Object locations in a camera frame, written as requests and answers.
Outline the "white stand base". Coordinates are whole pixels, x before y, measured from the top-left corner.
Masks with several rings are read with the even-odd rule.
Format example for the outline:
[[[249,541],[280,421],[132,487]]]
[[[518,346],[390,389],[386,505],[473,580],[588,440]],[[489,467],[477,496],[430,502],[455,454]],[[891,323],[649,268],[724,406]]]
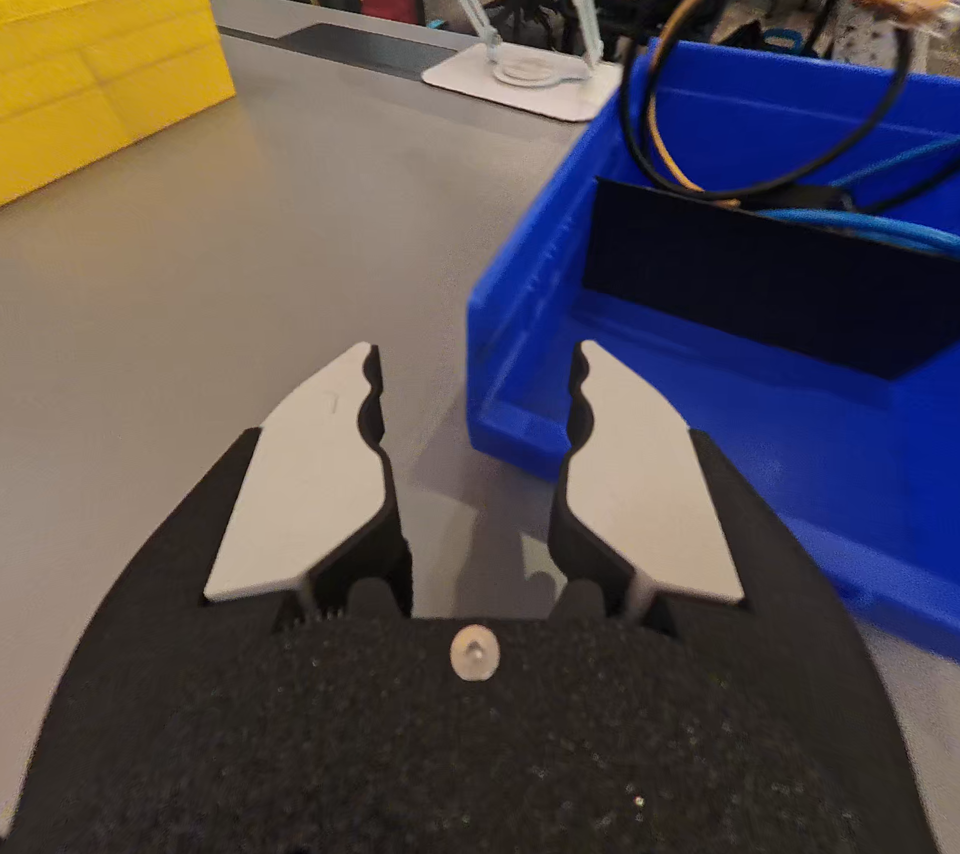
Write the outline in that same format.
[[[479,0],[457,1],[479,42],[425,70],[426,84],[565,123],[593,120],[618,89],[623,68],[603,58],[594,0],[572,0],[584,44],[579,57],[506,42]]]

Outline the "black bin divider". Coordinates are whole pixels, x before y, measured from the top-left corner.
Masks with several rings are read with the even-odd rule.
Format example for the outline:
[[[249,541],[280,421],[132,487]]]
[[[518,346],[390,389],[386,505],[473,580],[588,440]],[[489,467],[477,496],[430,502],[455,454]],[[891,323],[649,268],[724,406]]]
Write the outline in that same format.
[[[885,380],[958,364],[958,261],[600,177],[597,294]]]

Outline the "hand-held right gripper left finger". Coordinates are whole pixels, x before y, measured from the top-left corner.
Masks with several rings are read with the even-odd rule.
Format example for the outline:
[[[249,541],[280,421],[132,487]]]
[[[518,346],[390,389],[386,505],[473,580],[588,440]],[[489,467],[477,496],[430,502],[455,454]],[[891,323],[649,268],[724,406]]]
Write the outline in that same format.
[[[203,589],[217,604],[291,593],[307,616],[348,607],[354,584],[384,582],[413,609],[385,426],[379,348],[359,342],[290,392],[261,423]]]

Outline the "yellow plastic storage bin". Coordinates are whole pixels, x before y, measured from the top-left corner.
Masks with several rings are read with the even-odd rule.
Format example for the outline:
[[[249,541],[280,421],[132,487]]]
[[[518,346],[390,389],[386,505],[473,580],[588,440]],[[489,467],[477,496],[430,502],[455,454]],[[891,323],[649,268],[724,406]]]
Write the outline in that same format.
[[[235,95],[210,0],[2,0],[1,202]]]

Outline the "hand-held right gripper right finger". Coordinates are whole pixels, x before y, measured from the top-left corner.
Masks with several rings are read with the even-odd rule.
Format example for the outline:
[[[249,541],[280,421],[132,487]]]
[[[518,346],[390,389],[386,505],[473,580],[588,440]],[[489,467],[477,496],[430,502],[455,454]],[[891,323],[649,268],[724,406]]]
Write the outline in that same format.
[[[664,598],[738,610],[746,590],[685,418],[594,340],[577,343],[569,442],[547,544],[607,618],[642,621]]]

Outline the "blue plastic storage bin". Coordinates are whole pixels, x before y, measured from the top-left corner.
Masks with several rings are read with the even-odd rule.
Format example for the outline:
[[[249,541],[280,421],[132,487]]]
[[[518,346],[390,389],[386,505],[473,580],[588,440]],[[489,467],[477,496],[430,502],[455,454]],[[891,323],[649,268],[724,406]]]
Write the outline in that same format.
[[[851,612],[958,660],[958,80],[911,76],[885,120],[786,200],[655,188],[618,95],[466,305],[475,448],[581,515],[693,492],[707,435]]]

